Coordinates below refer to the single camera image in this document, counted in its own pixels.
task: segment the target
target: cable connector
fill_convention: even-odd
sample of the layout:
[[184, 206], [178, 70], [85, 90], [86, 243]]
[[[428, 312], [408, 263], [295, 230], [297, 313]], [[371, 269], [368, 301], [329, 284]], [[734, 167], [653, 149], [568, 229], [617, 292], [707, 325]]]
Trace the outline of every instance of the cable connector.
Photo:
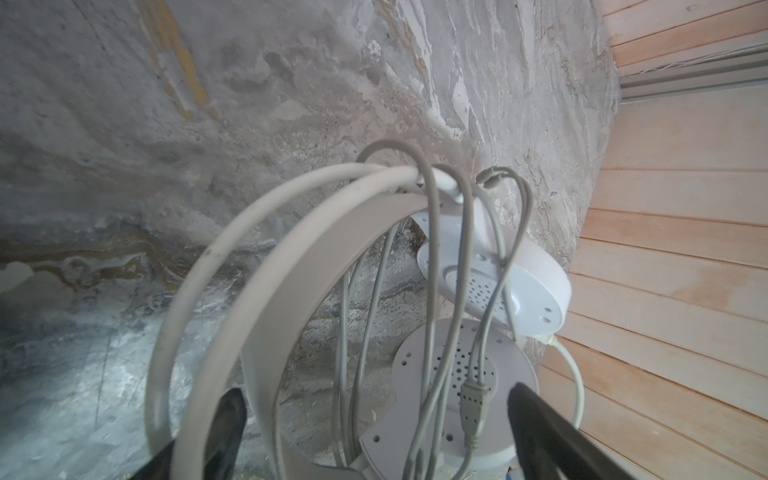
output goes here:
[[488, 417], [491, 389], [477, 382], [466, 381], [462, 384], [461, 394], [458, 412], [462, 417], [464, 443], [468, 450], [474, 451]]

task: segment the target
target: rough stone wall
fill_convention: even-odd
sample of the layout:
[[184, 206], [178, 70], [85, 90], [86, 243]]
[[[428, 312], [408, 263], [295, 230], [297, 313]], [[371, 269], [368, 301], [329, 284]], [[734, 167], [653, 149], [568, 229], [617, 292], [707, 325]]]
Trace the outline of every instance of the rough stone wall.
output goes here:
[[[0, 260], [36, 273], [0, 295], [12, 425], [0, 477], [103, 478], [143, 463], [143, 374], [169, 284], [261, 194], [381, 137], [470, 174], [518, 169], [535, 192], [529, 234], [567, 266], [617, 108], [600, 22], [588, 0], [2, 3]], [[190, 325], [175, 415], [243, 277], [337, 187], [243, 242]], [[515, 222], [514, 188], [497, 196]], [[396, 243], [366, 412], [382, 407], [394, 349], [423, 317], [414, 235]], [[308, 455], [328, 445], [334, 298], [297, 346], [286, 391], [286, 429]], [[255, 425], [246, 446], [243, 478], [265, 465]]]

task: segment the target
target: light wood wall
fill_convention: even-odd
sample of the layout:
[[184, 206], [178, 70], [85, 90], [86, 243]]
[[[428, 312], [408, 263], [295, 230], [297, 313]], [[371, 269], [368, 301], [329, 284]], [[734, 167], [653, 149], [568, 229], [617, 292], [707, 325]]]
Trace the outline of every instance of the light wood wall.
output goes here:
[[[768, 478], [768, 86], [620, 107], [558, 334], [636, 478]], [[571, 417], [545, 354], [541, 396]]]
[[619, 75], [768, 43], [768, 0], [597, 0]]

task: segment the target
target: wire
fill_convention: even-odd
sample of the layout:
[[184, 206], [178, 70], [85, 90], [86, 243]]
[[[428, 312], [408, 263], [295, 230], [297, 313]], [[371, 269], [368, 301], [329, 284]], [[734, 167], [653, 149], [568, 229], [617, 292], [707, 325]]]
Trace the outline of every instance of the wire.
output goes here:
[[462, 466], [458, 468], [458, 471], [456, 472], [455, 475], [453, 475], [453, 478], [451, 480], [464, 480], [464, 477], [467, 475], [467, 472], [469, 471], [469, 464], [472, 463], [472, 456], [473, 454], [470, 452], [467, 454], [466, 457], [464, 457]]
[[[171, 460], [172, 480], [202, 479], [206, 433], [210, 430], [219, 394], [250, 331], [288, 273], [337, 220], [377, 194], [415, 182], [418, 175], [416, 168], [401, 166], [361, 178], [307, 214], [274, 247], [237, 297], [230, 318], [216, 333], [194, 380]], [[277, 445], [279, 436], [274, 425], [261, 427], [269, 432], [276, 476], [280, 478], [283, 473]]]
[[432, 167], [415, 148], [406, 142], [392, 139], [375, 141], [360, 152], [357, 161], [365, 162], [375, 152], [385, 148], [408, 154], [416, 162], [424, 180], [424, 190], [428, 201], [427, 213], [429, 215], [429, 238], [431, 241], [429, 242], [427, 317], [424, 325], [424, 361], [422, 364], [421, 404], [419, 406], [419, 416], [421, 416], [429, 395], [429, 377], [432, 373], [432, 354], [435, 349], [435, 315], [437, 314], [438, 278], [440, 274], [440, 196]]
[[[442, 360], [440, 367], [435, 374], [435, 380], [432, 383], [432, 388], [429, 390], [427, 399], [422, 406], [422, 411], [419, 413], [419, 422], [416, 426], [416, 431], [411, 441], [411, 446], [408, 451], [408, 457], [406, 458], [406, 464], [403, 469], [403, 480], [413, 480], [415, 474], [415, 459], [417, 452], [420, 450], [424, 438], [426, 437], [426, 429], [429, 424], [429, 418], [435, 412], [435, 407], [438, 401], [438, 395], [442, 392], [444, 382], [448, 381], [449, 370], [453, 367], [453, 357], [456, 353], [456, 343], [458, 342], [458, 332], [461, 327], [462, 317], [464, 315], [464, 307], [467, 301], [468, 290], [468, 278], [469, 270], [472, 262], [472, 236], [475, 229], [475, 212], [474, 205], [472, 203], [472, 184], [469, 180], [463, 176], [458, 170], [450, 165], [436, 164], [434, 168], [443, 170], [447, 174], [456, 179], [459, 187], [464, 195], [464, 204], [462, 208], [462, 234], [458, 247], [458, 268], [457, 268], [457, 281], [456, 281], [456, 301], [453, 308], [453, 317], [451, 318], [451, 326], [448, 332], [448, 338], [445, 341], [445, 346], [442, 350]], [[430, 235], [430, 246], [432, 246], [432, 236]], [[435, 264], [434, 257], [429, 258], [429, 266]], [[442, 443], [442, 425], [436, 425], [435, 429], [440, 429], [440, 439]]]
[[429, 462], [427, 463], [427, 472], [424, 475], [425, 480], [432, 480], [435, 477], [438, 455], [442, 450], [442, 430], [445, 424], [445, 407], [448, 405], [448, 395], [451, 391], [450, 385], [450, 382], [443, 383], [440, 398], [437, 402], [435, 429], [432, 430], [432, 447], [429, 450]]
[[509, 255], [507, 256], [507, 263], [504, 265], [504, 269], [502, 271], [502, 277], [496, 284], [496, 288], [493, 290], [493, 294], [491, 295], [491, 299], [485, 309], [485, 313], [483, 313], [483, 317], [480, 321], [480, 328], [478, 329], [478, 332], [475, 336], [475, 345], [472, 347], [472, 354], [469, 357], [470, 366], [475, 364], [475, 359], [477, 361], [478, 382], [480, 384], [484, 384], [485, 380], [485, 346], [488, 342], [488, 333], [491, 329], [493, 309], [498, 302], [499, 296], [502, 293], [502, 288], [508, 281], [509, 273], [511, 272], [512, 267], [515, 265], [515, 256], [517, 255], [520, 243], [525, 237], [525, 231], [528, 229], [528, 224], [531, 221], [531, 214], [533, 212], [533, 192], [531, 191], [531, 186], [527, 181], [525, 181], [525, 179], [520, 177], [514, 170], [509, 167], [491, 167], [487, 171], [490, 171], [490, 173], [494, 174], [495, 176], [484, 182], [486, 185], [489, 183], [493, 185], [503, 177], [510, 177], [514, 179], [515, 182], [517, 182], [521, 193], [523, 213], [521, 215], [518, 231], [515, 234], [515, 242], [512, 244], [512, 249], [509, 251]]
[[354, 454], [352, 447], [352, 440], [349, 437], [349, 426], [346, 422], [346, 370], [347, 370], [347, 346], [348, 335], [347, 329], [349, 326], [349, 270], [344, 273], [341, 286], [341, 318], [339, 324], [341, 329], [339, 330], [339, 348], [338, 357], [339, 360], [339, 417], [341, 419], [341, 444], [344, 449], [344, 456], [346, 457], [347, 464], [352, 463], [357, 455]]
[[[491, 226], [493, 227], [493, 234], [496, 239], [496, 253], [498, 253], [499, 259], [497, 274], [498, 278], [502, 278], [503, 265], [507, 264], [508, 258], [507, 246], [504, 242], [501, 222], [498, 221], [498, 213], [496, 212], [496, 208], [493, 206], [491, 198], [479, 185], [472, 185], [472, 194], [474, 194], [475, 197], [480, 200], [483, 207], [485, 207], [485, 211], [488, 212], [488, 217], [491, 219]], [[502, 289], [502, 301], [504, 302], [504, 308], [507, 310], [507, 325], [509, 326], [509, 330], [512, 332], [512, 341], [516, 342], [518, 339], [518, 332], [517, 328], [515, 328], [515, 315], [512, 312], [511, 305], [509, 304], [510, 298], [509, 285], [505, 283], [504, 288]], [[492, 311], [495, 308], [495, 305], [487, 305], [486, 309], [488, 308], [490, 308]]]
[[560, 343], [560, 340], [558, 340], [556, 336], [552, 335], [551, 337], [552, 340], [549, 344], [558, 349], [565, 359], [565, 362], [568, 364], [568, 367], [570, 367], [571, 374], [574, 377], [574, 383], [576, 384], [576, 405], [574, 406], [574, 415], [571, 423], [573, 423], [574, 428], [578, 430], [581, 426], [581, 419], [584, 417], [584, 379], [581, 378], [581, 371], [578, 369], [576, 360], [574, 360], [574, 357], [568, 352], [568, 349], [565, 348], [565, 345]]
[[[344, 308], [344, 288], [345, 286], [349, 288], [349, 271], [347, 270], [344, 273], [343, 278], [340, 280], [339, 285], [341, 286], [342, 294], [341, 294], [341, 305], [342, 309]], [[342, 311], [342, 314], [339, 318], [339, 340], [336, 343], [336, 367], [334, 370], [334, 376], [333, 376], [333, 395], [331, 397], [331, 446], [333, 448], [333, 458], [336, 460], [336, 466], [337, 467], [346, 467], [347, 463], [346, 460], [349, 460], [349, 457], [346, 455], [346, 450], [344, 449], [345, 455], [342, 457], [341, 455], [341, 449], [339, 448], [339, 442], [343, 442], [342, 433], [341, 430], [343, 427], [341, 426], [340, 417], [343, 415], [343, 405], [342, 405], [342, 395], [343, 395], [343, 388], [342, 388], [342, 372], [345, 372], [346, 369], [342, 368], [342, 358], [346, 358], [346, 355], [342, 355], [342, 344], [346, 345], [346, 327], [345, 327], [345, 318]]]
[[362, 349], [360, 350], [360, 357], [357, 361], [357, 373], [355, 374], [355, 383], [352, 387], [352, 395], [349, 397], [349, 420], [348, 424], [351, 428], [352, 435], [350, 436], [350, 443], [352, 447], [353, 457], [357, 457], [362, 453], [359, 447], [359, 435], [357, 432], [357, 419], [359, 418], [359, 394], [362, 388], [362, 378], [366, 372], [366, 357], [368, 356], [368, 345], [371, 340], [371, 325], [373, 319], [376, 317], [376, 312], [379, 309], [379, 297], [382, 292], [382, 284], [384, 283], [384, 269], [386, 261], [389, 258], [389, 251], [392, 249], [392, 242], [395, 240], [397, 229], [400, 223], [396, 223], [389, 232], [386, 234], [384, 240], [384, 246], [382, 247], [381, 260], [379, 260], [379, 271], [376, 272], [376, 281], [373, 284], [373, 293], [371, 294], [371, 303], [368, 308], [368, 317], [366, 318], [366, 329], [362, 335]]
[[205, 287], [234, 247], [255, 225], [294, 197], [329, 182], [365, 177], [384, 169], [381, 165], [340, 164], [289, 180], [243, 210], [197, 259], [170, 305], [152, 350], [144, 396], [144, 430], [152, 455], [172, 439], [168, 413], [170, 376], [184, 329]]
[[[357, 279], [358, 279], [358, 277], [360, 275], [360, 272], [362, 271], [362, 265], [365, 262], [365, 259], [367, 258], [369, 251], [370, 251], [370, 249], [367, 249], [360, 256], [360, 258], [357, 259], [357, 263], [355, 263], [355, 268], [352, 271], [352, 278], [350, 279], [349, 277], [347, 277], [347, 280], [348, 280], [347, 285], [349, 286], [349, 288], [352, 288], [353, 285], [357, 284]], [[346, 295], [346, 301], [344, 300], [344, 295], [342, 295], [341, 305], [342, 305], [342, 307], [341, 307], [342, 309], [346, 308], [347, 315], [349, 315], [349, 292]], [[341, 353], [340, 353], [339, 349], [336, 349], [336, 358], [338, 359], [340, 356], [341, 356]], [[345, 397], [345, 395], [346, 395], [346, 366], [344, 367], [344, 371], [342, 372], [342, 375], [343, 375], [343, 385], [344, 385], [343, 389], [341, 387], [341, 382], [335, 382], [334, 383], [334, 389], [336, 389], [336, 390], [338, 390], [340, 392], [340, 395], [342, 396], [342, 398], [346, 398]], [[356, 447], [356, 445], [358, 445], [358, 442], [356, 440], [353, 440], [354, 436], [353, 436], [352, 426], [349, 424], [349, 421], [344, 420], [345, 415], [347, 415], [347, 412], [349, 412], [349, 410], [351, 408], [352, 408], [352, 406], [350, 404], [348, 407], [346, 407], [346, 409], [343, 409], [343, 410], [339, 411], [339, 414], [341, 415], [341, 418], [342, 418], [342, 425], [343, 425], [343, 427], [342, 427], [342, 429], [343, 429], [342, 441], [346, 443], [346, 447], [345, 447], [344, 451], [345, 452], [349, 451], [349, 454], [353, 457], [353, 458], [349, 458], [349, 463], [350, 464], [354, 461], [354, 458], [357, 458], [357, 456], [359, 455], [359, 453], [357, 453], [358, 449]]]

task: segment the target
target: black object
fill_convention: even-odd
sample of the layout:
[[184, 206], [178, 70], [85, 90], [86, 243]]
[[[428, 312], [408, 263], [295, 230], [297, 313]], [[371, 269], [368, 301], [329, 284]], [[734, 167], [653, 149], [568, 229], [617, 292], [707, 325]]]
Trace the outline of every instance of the black object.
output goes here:
[[[246, 420], [243, 393], [240, 389], [231, 389], [219, 400], [214, 423], [210, 426], [205, 444], [205, 480], [232, 479]], [[175, 442], [166, 445], [129, 480], [168, 480]]]
[[556, 467], [570, 480], [634, 480], [522, 383], [507, 415], [525, 480], [559, 480]]

